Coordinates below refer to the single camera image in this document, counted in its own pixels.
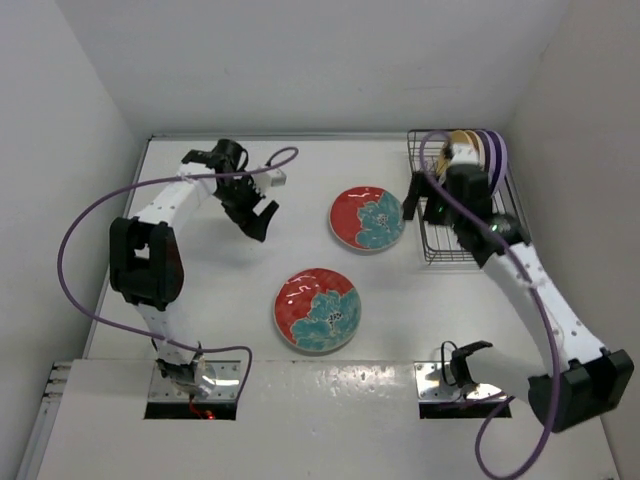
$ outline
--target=metal base plate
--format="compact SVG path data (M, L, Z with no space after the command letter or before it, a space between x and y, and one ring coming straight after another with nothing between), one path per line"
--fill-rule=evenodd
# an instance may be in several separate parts
M445 362L444 365L447 378L452 378L451 372L449 371L449 362ZM421 403L450 403L482 400L500 393L499 388L488 384L478 384L463 389L448 386L442 381L440 362L416 362L414 363L414 371L416 374L418 399ZM506 398L507 396L503 394L491 399L491 402L501 402Z
M241 370L239 361L206 362L207 370L215 373L211 383L215 387L208 398L199 398L197 402L233 403L240 388ZM189 396L175 388L168 378L162 378L157 365L153 368L149 386L148 403L187 403Z

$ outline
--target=purple plate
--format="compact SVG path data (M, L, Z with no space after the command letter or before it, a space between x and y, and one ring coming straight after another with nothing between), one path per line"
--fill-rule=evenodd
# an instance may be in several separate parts
M502 135L498 132L487 130L486 133L489 135L489 138L491 138L496 150L496 167L493 172L491 172L491 191L492 193L495 193L504 181L504 177L507 175L507 145L504 142Z
M476 132L476 135L478 135L478 138L484 147L484 171L487 172L489 174L489 178L491 178L491 172L495 169L496 164L496 148L489 138L489 135L485 132L482 130L474 130L474 132Z

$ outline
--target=floral plate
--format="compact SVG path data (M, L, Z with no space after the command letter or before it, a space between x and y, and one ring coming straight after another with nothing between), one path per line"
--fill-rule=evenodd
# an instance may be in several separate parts
M287 280L273 311L276 327L287 342L305 352L327 353L351 340L362 305L344 276L312 268Z
M382 188L355 187L333 202L329 223L347 245L369 252L383 250L404 231L402 204Z

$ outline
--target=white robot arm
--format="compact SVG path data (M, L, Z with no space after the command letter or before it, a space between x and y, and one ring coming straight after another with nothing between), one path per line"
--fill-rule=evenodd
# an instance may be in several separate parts
M540 352L536 359L508 356L484 340L456 349L450 372L457 386L494 385L529 403L537 418L545 422L554 368L549 335L531 295L531 288L535 287L558 351L560 396L553 431L565 430L614 409L633 373L632 360L624 350L612 353L580 321L545 272L518 219L492 211L489 179L473 147L449 144L444 152L448 167L438 183L504 242L497 243L493 235L487 235L450 208L437 184L429 182L423 172L412 177L403 204L404 219L412 220L419 198L427 197L423 220L453 229L460 245L472 253L478 266L507 296ZM529 282L505 253L505 242L526 269Z
M227 215L242 231L264 241L278 208L270 202L260 213L254 208L271 187L284 185L285 174L271 170L229 179L194 175L244 171L248 153L232 140L220 140L211 152L192 150L176 173L183 181L169 184L131 218L117 218L110 228L110 282L140 313L149 331L184 345L199 345L179 298L184 271L177 246L182 227L207 199L221 200ZM154 342L163 375L189 393L197 391L199 355L168 342Z

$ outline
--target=plate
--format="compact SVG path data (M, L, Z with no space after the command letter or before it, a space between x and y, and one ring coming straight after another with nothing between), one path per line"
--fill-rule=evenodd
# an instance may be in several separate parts
M491 172L493 172L493 170L495 169L496 164L496 147L491 140L491 137L489 137L486 132L482 130L476 130L476 135L482 142L482 146L484 148L484 171L489 174L489 180L491 180Z
M450 137L447 143L465 143L467 145L473 145L473 141L471 140L471 137L464 130L454 130L449 135ZM444 158L444 147L443 147L443 150L440 151L438 162L436 163L436 176L440 177L447 170L448 166L449 166L449 161Z
M473 142L473 148L475 148L476 152L478 152L478 157L480 158L482 169L486 172L487 169L489 168L488 167L489 162L487 162L487 158L485 156L484 144L482 143L482 140L480 139L480 137L476 132L474 132L473 130L467 130L466 132L467 132L467 135L471 137L471 141Z
M331 230L357 250L376 252L396 243L404 231L402 204L378 187L342 192L329 212Z
M362 304L346 277L325 268L312 268L286 281L273 311L276 327L291 346L321 354L353 338Z
M487 135L491 138L491 141L495 145L496 149L496 162L495 168L491 171L491 191L495 193L498 187L504 181L504 177L507 175L507 145L498 132L493 130L486 130Z

